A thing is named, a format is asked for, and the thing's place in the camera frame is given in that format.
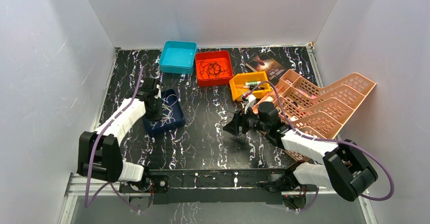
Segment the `light blue plastic tray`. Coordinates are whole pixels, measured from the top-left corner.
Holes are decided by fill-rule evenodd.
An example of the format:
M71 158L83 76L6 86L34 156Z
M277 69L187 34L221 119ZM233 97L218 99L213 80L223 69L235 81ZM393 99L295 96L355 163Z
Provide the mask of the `light blue plastic tray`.
M197 44L167 41L160 58L160 70L165 73L192 74Z

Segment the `marble tabletop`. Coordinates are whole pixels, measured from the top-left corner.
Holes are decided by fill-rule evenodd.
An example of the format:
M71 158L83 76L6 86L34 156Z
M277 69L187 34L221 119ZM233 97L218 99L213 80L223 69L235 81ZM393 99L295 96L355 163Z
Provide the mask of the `marble tabletop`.
M198 49L198 52L227 50L234 73L250 72L245 63L263 52L316 84L306 47L259 47ZM185 114L182 128L149 137L142 120L134 124L122 143L123 157L150 169L251 169L286 168L294 162L265 137L250 131L235 137L222 131L239 103L232 100L228 85L199 87L192 75L162 73L162 50L119 50L99 123L103 123L134 91L140 66L146 77L158 78L163 90L174 89Z

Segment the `gray floor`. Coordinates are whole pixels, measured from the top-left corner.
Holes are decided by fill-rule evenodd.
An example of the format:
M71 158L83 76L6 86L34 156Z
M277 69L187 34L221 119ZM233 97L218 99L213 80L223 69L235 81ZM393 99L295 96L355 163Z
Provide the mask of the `gray floor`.
M308 210L295 214L281 205L265 203L180 203L152 205L140 215L130 212L116 196L100 196L85 209L76 204L73 224L86 223L366 223L360 203L337 195L319 195Z

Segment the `book cover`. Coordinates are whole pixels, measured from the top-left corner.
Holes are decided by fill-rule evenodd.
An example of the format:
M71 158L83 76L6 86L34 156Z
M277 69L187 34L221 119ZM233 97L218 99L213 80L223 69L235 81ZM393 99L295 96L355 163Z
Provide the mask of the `book cover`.
M246 63L246 66L254 72L265 71L267 78L274 85L278 84L279 79L286 72L286 69L278 61L265 53L254 56Z

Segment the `orange plastic rack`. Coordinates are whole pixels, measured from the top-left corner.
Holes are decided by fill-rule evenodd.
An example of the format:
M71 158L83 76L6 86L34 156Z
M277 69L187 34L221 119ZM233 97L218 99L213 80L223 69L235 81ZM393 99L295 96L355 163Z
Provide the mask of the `orange plastic rack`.
M375 86L375 82L363 75L352 73L329 86L318 87L290 69L276 85L281 103L274 91L259 103L272 101L278 109L283 107L294 126L302 132L333 139ZM255 113L259 103L253 107ZM287 153L295 160L304 159L298 153Z

